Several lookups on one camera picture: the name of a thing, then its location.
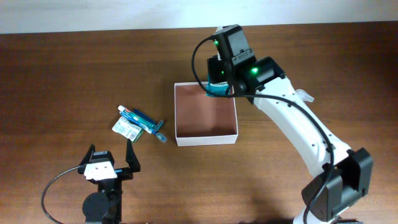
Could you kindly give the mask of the toothpaste tube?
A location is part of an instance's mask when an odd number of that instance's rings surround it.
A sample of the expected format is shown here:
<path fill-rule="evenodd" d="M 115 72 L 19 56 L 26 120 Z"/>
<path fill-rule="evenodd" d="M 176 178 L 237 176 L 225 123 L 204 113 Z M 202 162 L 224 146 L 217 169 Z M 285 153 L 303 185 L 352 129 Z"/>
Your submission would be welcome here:
<path fill-rule="evenodd" d="M 119 114 L 122 117 L 124 117 L 130 121 L 139 122 L 140 117 L 138 115 L 136 115 L 135 113 L 133 113 L 132 111 L 130 111 L 129 109 L 127 109 L 126 107 L 124 107 L 123 105 L 119 105 L 118 110 L 119 110 Z"/>

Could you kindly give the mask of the blue white toothbrush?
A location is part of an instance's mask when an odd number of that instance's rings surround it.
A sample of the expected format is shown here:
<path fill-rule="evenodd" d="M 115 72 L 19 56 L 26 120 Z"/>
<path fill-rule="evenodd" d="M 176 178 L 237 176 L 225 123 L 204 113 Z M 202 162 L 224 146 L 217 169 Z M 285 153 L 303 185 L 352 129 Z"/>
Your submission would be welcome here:
<path fill-rule="evenodd" d="M 143 130 L 147 131 L 149 134 L 153 134 L 162 143 L 167 142 L 167 138 L 162 133 L 160 133 L 159 131 L 155 132 L 153 129 L 151 129 L 151 124 L 150 123 L 148 124 L 147 121 L 142 119 L 141 117 L 140 117 L 139 122 L 135 122 L 135 121 L 130 121 L 130 122 L 141 127 Z"/>

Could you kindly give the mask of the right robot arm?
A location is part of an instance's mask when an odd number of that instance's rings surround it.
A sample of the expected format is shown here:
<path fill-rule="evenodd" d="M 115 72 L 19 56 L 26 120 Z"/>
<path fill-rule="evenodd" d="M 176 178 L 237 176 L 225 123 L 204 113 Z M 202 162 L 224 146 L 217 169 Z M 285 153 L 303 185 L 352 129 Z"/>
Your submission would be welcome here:
<path fill-rule="evenodd" d="M 209 38 L 218 50 L 211 77 L 227 82 L 275 122 L 302 157 L 313 180 L 302 190 L 305 208 L 294 223 L 338 223 L 340 215 L 368 194 L 373 159 L 336 137 L 305 104 L 283 69 L 257 59 L 239 25 L 220 27 Z"/>

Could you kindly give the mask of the blue disposable razor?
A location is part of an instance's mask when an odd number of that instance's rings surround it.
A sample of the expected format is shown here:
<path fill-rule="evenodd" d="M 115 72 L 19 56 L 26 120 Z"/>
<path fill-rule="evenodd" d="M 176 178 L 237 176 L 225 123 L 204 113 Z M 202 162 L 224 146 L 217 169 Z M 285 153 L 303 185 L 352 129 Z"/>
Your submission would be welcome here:
<path fill-rule="evenodd" d="M 148 117 L 146 114 L 144 114 L 143 112 L 141 112 L 141 111 L 139 111 L 137 109 L 133 109 L 133 112 L 136 115 L 140 116 L 142 119 L 146 120 L 148 124 L 150 123 L 151 124 L 151 129 L 153 129 L 155 132 L 157 132 L 162 127 L 162 125 L 164 123 L 162 120 L 160 120 L 157 123 L 155 120 L 153 120 L 152 118 Z"/>

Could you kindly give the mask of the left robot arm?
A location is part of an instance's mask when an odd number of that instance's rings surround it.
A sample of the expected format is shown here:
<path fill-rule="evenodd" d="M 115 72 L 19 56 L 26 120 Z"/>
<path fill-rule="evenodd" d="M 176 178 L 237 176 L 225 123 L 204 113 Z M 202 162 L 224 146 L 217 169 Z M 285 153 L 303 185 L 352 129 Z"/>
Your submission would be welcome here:
<path fill-rule="evenodd" d="M 123 182 L 133 179 L 141 171 L 141 165 L 134 153 L 132 141 L 126 144 L 127 167 L 115 168 L 110 151 L 96 151 L 91 145 L 79 164 L 78 173 L 97 186 L 83 202 L 85 223 L 120 223 L 122 221 Z"/>

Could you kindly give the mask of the clear pump soap bottle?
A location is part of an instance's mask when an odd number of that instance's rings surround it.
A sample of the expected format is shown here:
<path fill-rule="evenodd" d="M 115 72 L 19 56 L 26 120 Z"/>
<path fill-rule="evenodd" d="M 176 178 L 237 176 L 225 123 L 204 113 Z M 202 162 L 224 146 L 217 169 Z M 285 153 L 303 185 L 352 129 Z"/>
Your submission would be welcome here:
<path fill-rule="evenodd" d="M 306 101 L 306 102 L 314 102 L 314 97 L 312 97 L 311 95 L 309 95 L 305 90 L 303 89 L 297 89 L 296 91 L 297 96 L 302 100 L 302 101 Z"/>

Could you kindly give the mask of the teal mouthwash bottle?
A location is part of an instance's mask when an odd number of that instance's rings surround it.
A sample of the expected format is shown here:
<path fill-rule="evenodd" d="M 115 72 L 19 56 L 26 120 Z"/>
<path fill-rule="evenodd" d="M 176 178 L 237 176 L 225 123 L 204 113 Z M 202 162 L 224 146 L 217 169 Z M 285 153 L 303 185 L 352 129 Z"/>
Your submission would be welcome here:
<path fill-rule="evenodd" d="M 206 84 L 206 95 L 210 97 L 222 97 L 229 96 L 231 89 L 228 82 L 212 83 L 208 82 Z"/>

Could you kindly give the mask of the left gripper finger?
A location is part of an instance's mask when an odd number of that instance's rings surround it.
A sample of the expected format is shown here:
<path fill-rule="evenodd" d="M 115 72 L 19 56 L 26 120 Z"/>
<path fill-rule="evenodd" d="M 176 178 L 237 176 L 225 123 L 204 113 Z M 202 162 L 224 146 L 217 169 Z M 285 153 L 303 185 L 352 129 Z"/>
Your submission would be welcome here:
<path fill-rule="evenodd" d="M 141 165 L 138 158 L 133 150 L 132 142 L 130 139 L 127 140 L 126 144 L 126 162 L 129 165 L 131 172 L 140 172 Z"/>
<path fill-rule="evenodd" d="M 89 150 L 87 151 L 87 153 L 85 154 L 85 156 L 81 160 L 80 165 L 83 166 L 83 165 L 89 163 L 89 161 L 91 160 L 91 157 L 92 157 L 94 152 L 95 152 L 95 145 L 91 144 L 90 147 L 89 147 Z"/>

